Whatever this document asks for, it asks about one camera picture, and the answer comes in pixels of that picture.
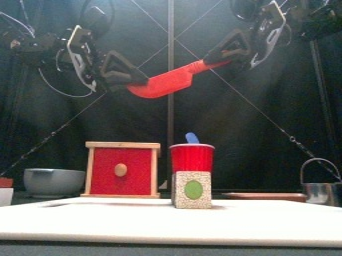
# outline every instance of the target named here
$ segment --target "metal pot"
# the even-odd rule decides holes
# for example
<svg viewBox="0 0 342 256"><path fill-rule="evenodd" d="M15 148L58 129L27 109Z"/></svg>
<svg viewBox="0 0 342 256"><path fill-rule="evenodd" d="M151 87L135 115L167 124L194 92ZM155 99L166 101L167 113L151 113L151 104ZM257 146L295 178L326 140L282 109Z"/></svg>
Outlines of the metal pot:
<svg viewBox="0 0 342 256"><path fill-rule="evenodd" d="M342 182L335 183L305 183L303 182L303 170L309 163L314 161L322 161L333 166L335 171L335 177L341 181L339 171L335 165L323 158L309 159L301 168L301 184L303 187L303 193L307 195L306 202L311 204L321 204L329 206L342 207Z"/></svg>
<svg viewBox="0 0 342 256"><path fill-rule="evenodd" d="M30 196L60 198L79 195L86 172L66 169L31 168L24 171L24 186Z"/></svg>

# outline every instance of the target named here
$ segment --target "metal bowl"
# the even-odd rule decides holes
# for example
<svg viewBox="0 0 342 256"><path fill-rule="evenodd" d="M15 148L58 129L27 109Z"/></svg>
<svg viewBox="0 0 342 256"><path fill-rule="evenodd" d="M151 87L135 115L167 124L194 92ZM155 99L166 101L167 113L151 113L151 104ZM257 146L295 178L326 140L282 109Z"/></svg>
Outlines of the metal bowl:
<svg viewBox="0 0 342 256"><path fill-rule="evenodd" d="M84 171L43 168L24 171L24 186L28 195L36 198L76 196L80 194L84 180Z"/></svg>

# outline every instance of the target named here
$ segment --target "black backdrop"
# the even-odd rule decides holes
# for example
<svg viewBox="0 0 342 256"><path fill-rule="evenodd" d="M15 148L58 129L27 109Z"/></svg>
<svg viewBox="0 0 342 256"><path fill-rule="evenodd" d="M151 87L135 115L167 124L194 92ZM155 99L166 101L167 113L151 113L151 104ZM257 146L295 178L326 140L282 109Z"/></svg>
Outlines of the black backdrop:
<svg viewBox="0 0 342 256"><path fill-rule="evenodd" d="M36 35L62 34L78 24L83 0L24 3ZM103 52L120 52L150 77L203 58L234 28L249 25L233 16L229 0L112 3L115 23L98 47ZM111 15L108 1L92 1L92 5ZM26 22L19 1L1 1L0 8ZM168 146L183 143L185 134L193 131L203 143L215 146L214 189L297 191L307 155L287 135L318 157L339 162L339 42L341 33L318 42L323 83L317 78L314 44L293 41L239 76L218 68L215 73L197 75L193 86L174 96L150 100L119 90L96 101L102 88L88 97L63 96L38 70L1 49L1 170L96 101L6 176L14 177L16 188L23 189L24 168L86 171L86 141L158 142L162 184L170 172ZM42 72L60 91L88 94L74 74L58 72L54 66ZM306 179L331 181L321 168L310 171Z"/></svg>

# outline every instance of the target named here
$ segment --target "red cup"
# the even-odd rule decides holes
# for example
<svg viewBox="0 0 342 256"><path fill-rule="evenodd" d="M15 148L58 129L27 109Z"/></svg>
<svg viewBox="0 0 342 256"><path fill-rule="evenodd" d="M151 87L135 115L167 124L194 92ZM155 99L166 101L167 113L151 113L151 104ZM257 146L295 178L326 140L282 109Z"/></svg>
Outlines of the red cup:
<svg viewBox="0 0 342 256"><path fill-rule="evenodd" d="M213 171L214 146L209 144L177 144L170 147L172 172Z"/></svg>

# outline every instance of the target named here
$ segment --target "wooden block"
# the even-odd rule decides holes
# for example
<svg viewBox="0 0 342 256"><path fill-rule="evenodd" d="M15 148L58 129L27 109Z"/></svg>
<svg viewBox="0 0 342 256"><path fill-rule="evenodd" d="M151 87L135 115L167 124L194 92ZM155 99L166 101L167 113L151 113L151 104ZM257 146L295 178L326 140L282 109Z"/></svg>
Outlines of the wooden block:
<svg viewBox="0 0 342 256"><path fill-rule="evenodd" d="M172 175L171 201L177 208L211 208L211 173L178 171Z"/></svg>

